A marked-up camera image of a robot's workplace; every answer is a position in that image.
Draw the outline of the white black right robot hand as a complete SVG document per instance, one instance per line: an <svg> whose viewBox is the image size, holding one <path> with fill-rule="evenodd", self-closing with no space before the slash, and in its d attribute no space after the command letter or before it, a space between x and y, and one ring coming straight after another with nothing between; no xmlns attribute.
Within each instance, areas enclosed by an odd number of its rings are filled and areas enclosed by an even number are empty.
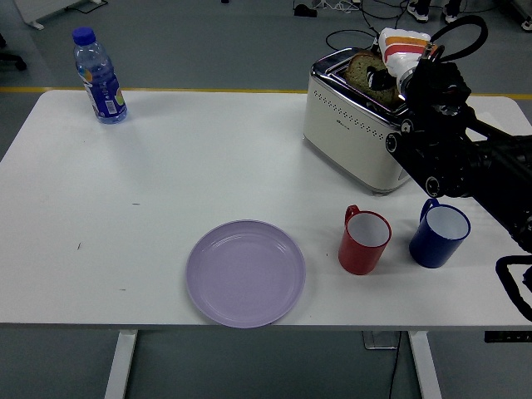
<svg viewBox="0 0 532 399"><path fill-rule="evenodd" d="M398 91L404 94L430 40L431 36L424 32L384 28L374 40L374 47L378 50L385 68L367 69L369 87L375 91L383 91L391 88L392 82L395 81Z"/></svg>

